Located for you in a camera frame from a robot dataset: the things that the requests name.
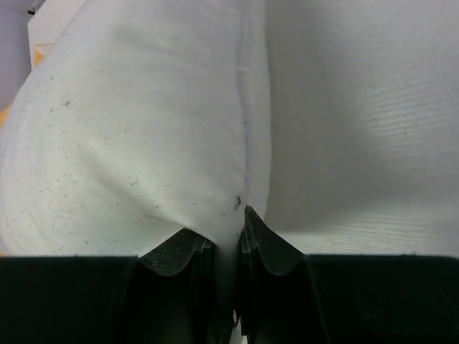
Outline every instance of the gray wall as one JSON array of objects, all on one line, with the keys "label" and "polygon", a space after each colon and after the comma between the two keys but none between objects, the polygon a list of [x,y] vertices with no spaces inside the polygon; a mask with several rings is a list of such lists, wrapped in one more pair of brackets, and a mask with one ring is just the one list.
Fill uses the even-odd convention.
[{"label": "gray wall", "polygon": [[29,16],[0,7],[0,110],[14,99],[30,71]]}]

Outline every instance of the dark speck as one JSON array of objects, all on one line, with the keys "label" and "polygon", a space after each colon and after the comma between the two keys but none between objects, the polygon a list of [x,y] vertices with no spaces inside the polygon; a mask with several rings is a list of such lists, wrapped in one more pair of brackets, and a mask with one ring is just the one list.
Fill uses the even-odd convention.
[{"label": "dark speck", "polygon": [[239,196],[236,197],[235,211],[239,209],[241,203],[241,198]]}]

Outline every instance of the white fabric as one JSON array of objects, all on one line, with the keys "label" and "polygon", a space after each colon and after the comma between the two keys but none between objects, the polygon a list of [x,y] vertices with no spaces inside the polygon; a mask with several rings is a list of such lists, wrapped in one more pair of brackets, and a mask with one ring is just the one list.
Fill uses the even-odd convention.
[{"label": "white fabric", "polygon": [[[258,123],[237,86],[239,1],[106,5],[84,5],[2,128],[1,249],[144,254],[186,226],[234,250],[252,155],[244,124]],[[264,73],[265,54],[253,59]],[[253,113],[269,110],[266,89],[251,91],[262,98]]]},{"label": "white fabric", "polygon": [[241,0],[242,40],[237,76],[247,127],[247,204],[263,218],[270,187],[270,80],[265,0]]},{"label": "white fabric", "polygon": [[459,1],[267,4],[267,223],[307,253],[459,256]]}]

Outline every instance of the clamp jaw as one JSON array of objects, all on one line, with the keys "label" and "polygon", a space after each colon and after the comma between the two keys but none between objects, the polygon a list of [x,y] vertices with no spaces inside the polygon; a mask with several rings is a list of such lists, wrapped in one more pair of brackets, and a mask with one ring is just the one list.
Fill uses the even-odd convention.
[{"label": "clamp jaw", "polygon": [[[235,309],[249,344],[459,343],[459,261],[304,255],[247,207]],[[183,229],[138,257],[0,259],[6,344],[228,344],[214,245]]]}]

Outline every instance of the orange object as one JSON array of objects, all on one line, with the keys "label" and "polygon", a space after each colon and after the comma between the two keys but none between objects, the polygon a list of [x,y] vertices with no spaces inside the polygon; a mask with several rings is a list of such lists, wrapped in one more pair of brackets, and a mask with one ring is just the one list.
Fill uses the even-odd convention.
[{"label": "orange object", "polygon": [[[34,53],[34,67],[38,66],[45,56],[51,51],[52,44],[37,44]],[[11,110],[12,104],[0,113],[0,128],[5,123],[6,117]]]}]

